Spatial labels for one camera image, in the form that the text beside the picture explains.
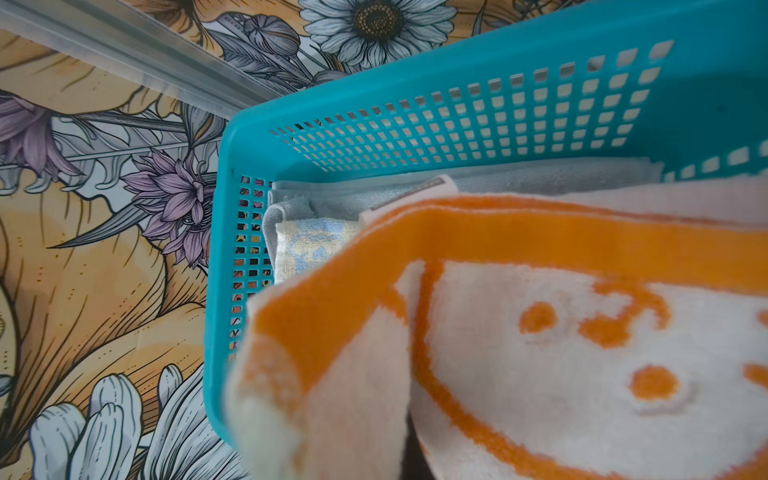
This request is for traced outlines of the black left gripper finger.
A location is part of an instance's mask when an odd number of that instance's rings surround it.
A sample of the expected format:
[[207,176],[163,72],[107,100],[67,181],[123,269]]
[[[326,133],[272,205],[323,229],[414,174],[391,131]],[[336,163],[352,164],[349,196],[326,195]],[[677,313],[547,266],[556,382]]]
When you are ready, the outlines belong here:
[[407,437],[401,459],[401,480],[434,480],[416,435],[411,415],[407,416]]

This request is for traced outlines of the orange patterned towel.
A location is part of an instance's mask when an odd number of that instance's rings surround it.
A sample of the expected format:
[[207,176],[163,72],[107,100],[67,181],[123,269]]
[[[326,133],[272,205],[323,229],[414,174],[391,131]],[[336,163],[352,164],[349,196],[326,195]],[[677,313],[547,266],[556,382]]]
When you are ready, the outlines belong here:
[[250,298],[259,479],[763,479],[767,180],[408,201]]

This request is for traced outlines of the printed cream towel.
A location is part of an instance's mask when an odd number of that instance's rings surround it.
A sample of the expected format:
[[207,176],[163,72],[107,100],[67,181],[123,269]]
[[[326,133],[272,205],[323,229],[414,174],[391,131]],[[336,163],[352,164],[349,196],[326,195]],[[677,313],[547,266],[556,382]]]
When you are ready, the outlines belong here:
[[357,221],[312,218],[276,225],[274,278],[282,283],[325,263],[361,231]]

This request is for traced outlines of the light grey towel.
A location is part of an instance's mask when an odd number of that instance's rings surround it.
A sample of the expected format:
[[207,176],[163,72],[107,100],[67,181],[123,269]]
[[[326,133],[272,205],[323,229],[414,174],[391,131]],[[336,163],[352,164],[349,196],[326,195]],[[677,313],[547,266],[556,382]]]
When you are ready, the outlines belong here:
[[648,158],[581,157],[458,167],[332,183],[281,180],[268,192],[268,208],[261,231],[269,258],[274,261],[279,223],[309,218],[356,221],[360,212],[442,174],[450,177],[461,193],[557,196],[658,183],[662,170],[661,163]]

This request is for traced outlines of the teal plastic basket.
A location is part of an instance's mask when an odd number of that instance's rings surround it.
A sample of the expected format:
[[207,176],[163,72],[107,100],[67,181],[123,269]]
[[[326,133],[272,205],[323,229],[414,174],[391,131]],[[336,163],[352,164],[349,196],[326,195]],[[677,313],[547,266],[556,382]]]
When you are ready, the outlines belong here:
[[646,158],[665,183],[767,169],[763,1],[590,1],[241,111],[215,175],[204,399],[247,298],[273,281],[274,184],[315,187],[576,157]]

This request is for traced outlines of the left aluminium frame post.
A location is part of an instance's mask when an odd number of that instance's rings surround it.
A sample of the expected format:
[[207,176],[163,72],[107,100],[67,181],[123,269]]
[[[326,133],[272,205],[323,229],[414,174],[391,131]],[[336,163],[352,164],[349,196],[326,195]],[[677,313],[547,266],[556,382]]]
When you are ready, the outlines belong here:
[[62,114],[188,104],[226,119],[278,97],[223,59],[204,23],[233,1],[4,1],[1,87]]

